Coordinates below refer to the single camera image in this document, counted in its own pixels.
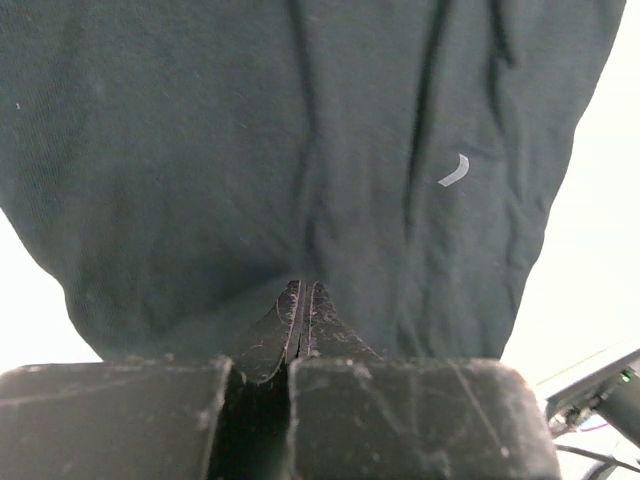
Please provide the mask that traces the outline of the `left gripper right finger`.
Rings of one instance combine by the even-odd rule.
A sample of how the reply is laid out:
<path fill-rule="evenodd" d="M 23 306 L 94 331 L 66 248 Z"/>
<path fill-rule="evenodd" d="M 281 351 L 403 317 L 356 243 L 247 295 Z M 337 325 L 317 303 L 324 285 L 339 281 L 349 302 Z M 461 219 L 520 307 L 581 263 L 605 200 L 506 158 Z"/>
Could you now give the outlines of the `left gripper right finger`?
<path fill-rule="evenodd" d="M 523 377 L 486 359 L 385 360 L 302 285 L 288 368 L 294 479 L 556 479 L 555 449 Z"/>

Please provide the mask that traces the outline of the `black t shirt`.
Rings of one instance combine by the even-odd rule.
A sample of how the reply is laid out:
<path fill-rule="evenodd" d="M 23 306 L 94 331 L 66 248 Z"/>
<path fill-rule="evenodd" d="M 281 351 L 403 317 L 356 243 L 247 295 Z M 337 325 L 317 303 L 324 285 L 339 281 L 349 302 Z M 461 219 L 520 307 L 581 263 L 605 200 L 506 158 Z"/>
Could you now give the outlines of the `black t shirt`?
<path fill-rule="evenodd" d="M 292 280 L 380 353 L 499 358 L 621 1 L 5 1 L 1 207 L 103 358 Z"/>

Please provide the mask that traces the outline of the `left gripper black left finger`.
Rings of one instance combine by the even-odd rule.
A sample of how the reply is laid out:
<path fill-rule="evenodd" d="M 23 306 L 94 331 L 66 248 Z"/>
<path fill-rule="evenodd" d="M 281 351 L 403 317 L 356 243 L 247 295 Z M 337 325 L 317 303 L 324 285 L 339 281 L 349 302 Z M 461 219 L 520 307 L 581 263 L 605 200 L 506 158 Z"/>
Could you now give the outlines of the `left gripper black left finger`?
<path fill-rule="evenodd" d="M 283 479 L 291 283 L 225 356 L 32 365 L 1 377 L 5 479 Z"/>

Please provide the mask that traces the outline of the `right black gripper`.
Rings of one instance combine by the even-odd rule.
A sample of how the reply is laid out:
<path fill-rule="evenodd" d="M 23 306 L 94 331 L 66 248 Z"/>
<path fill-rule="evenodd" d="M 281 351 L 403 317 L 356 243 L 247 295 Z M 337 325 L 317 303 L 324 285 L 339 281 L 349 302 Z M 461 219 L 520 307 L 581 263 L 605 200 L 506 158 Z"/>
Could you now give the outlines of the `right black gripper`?
<path fill-rule="evenodd" d="M 544 381 L 544 415 L 554 438 L 597 414 L 628 440 L 639 438 L 639 350 L 608 348 Z"/>

